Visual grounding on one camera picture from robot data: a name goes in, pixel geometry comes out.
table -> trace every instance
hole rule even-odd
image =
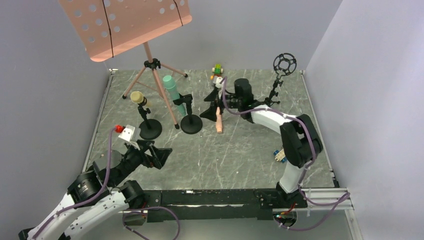
[[[193,114],[199,115],[209,107],[209,102],[203,99],[212,90],[211,70],[185,72],[188,78],[175,76],[178,91],[182,95],[193,95]],[[171,71],[160,69],[158,73],[163,78]],[[137,105],[129,98],[122,99],[123,92],[136,74],[137,70],[118,70],[113,75],[88,166],[107,151],[108,134],[113,126],[138,126],[143,121]],[[228,76],[229,91],[234,90],[233,82],[236,79],[248,79],[258,100],[268,96],[275,79],[274,71],[270,69],[225,69],[223,75]],[[301,75],[296,71],[283,80],[282,87],[277,88],[279,95],[275,98],[281,104],[272,107],[292,115],[308,114],[316,125]],[[154,87],[151,74],[144,74],[140,81]],[[197,134],[188,135],[174,128],[163,101],[154,91],[142,85],[136,85],[132,90],[141,91],[145,95],[151,103],[151,114],[148,117],[162,124],[163,131],[155,139],[155,145],[158,148],[172,148],[173,152],[161,170],[140,166],[128,176],[128,180],[138,181],[145,190],[275,188],[285,169],[285,163],[275,162],[273,156],[273,152],[282,146],[279,134],[224,111],[222,134],[216,133],[214,122],[202,118],[203,129]],[[178,121],[181,121],[181,114],[175,106],[172,108]],[[117,134],[113,136],[112,143],[113,149],[125,152],[123,141]],[[334,187],[324,152],[318,155],[308,171],[304,187]]]

pink music stand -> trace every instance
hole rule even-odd
[[[127,97],[136,83],[153,89],[163,98],[175,127],[179,128],[162,81],[159,79],[148,41],[191,22],[188,0],[59,0],[59,2],[84,43],[91,60],[102,62],[138,45],[144,45],[147,65],[150,67],[153,64],[151,70],[157,88],[138,82],[147,68],[145,64],[122,98]],[[166,64],[160,63],[160,65],[171,70],[172,74],[188,76]]]

gray wall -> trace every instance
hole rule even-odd
[[[17,239],[81,172],[109,71],[57,0],[0,7],[0,238]]]
[[[179,69],[271,69],[280,53],[294,54],[305,69],[341,2],[190,0],[192,22],[149,44],[154,58]],[[106,63],[133,70],[145,60],[138,46]]]
[[[344,0],[306,69],[364,239],[423,239],[424,2]]]

microphone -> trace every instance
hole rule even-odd
[[[129,96],[131,101],[135,104],[139,104],[141,106],[150,107],[150,101],[147,101],[147,98],[143,95],[141,91],[133,91]]]

green cylinder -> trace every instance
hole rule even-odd
[[[175,83],[173,77],[171,75],[166,75],[162,79],[163,87],[168,91],[172,100],[177,100],[180,98],[180,93],[177,91],[177,84]],[[177,105],[176,108],[184,117],[186,115],[186,108],[182,104]]]

